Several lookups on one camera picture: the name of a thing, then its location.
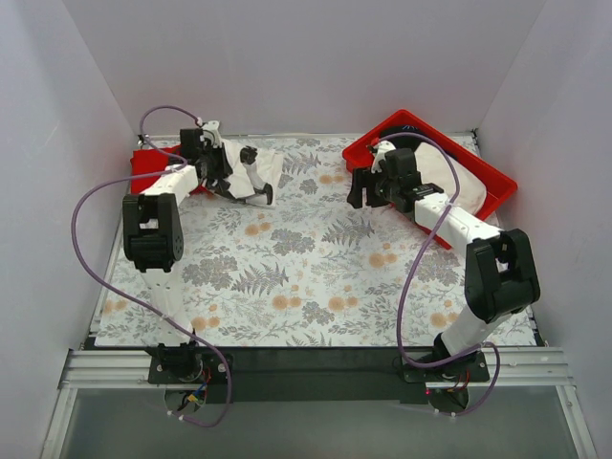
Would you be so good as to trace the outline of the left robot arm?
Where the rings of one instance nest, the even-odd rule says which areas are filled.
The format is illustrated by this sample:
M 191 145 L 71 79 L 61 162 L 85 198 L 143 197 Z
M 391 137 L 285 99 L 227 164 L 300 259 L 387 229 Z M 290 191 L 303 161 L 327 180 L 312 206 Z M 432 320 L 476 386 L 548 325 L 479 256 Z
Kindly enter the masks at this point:
M 123 250 L 142 275 L 152 305 L 166 322 L 161 342 L 149 350 L 163 372 L 191 383 L 206 366 L 191 338 L 190 321 L 179 285 L 185 243 L 179 206 L 190 194 L 206 191 L 233 202 L 274 205 L 283 156 L 269 149 L 225 140 L 219 124 L 181 130 L 179 144 L 167 153 L 164 173 L 122 201 Z

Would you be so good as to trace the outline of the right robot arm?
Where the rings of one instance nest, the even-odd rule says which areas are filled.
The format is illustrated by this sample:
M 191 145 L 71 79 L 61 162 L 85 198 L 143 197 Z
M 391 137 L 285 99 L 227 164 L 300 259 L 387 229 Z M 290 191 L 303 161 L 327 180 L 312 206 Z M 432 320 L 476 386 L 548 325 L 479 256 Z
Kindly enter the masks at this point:
M 466 305 L 458 318 L 439 334 L 426 358 L 412 359 L 398 347 L 402 361 L 454 380 L 468 367 L 468 358 L 489 345 L 492 332 L 510 316 L 540 298 L 536 265 L 528 235 L 502 230 L 457 206 L 434 183 L 424 183 L 414 152 L 391 142 L 372 147 L 373 163 L 352 172 L 347 197 L 353 208 L 393 206 L 429 231 L 426 241 L 441 236 L 465 259 Z

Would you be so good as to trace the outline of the white t shirt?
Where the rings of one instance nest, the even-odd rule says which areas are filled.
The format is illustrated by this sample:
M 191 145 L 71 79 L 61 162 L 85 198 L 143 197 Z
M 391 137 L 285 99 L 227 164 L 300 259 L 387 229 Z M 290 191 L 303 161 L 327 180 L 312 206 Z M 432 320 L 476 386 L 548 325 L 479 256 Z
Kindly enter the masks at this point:
M 282 153 L 234 140 L 206 148 L 200 186 L 235 203 L 273 207 L 284 156 Z

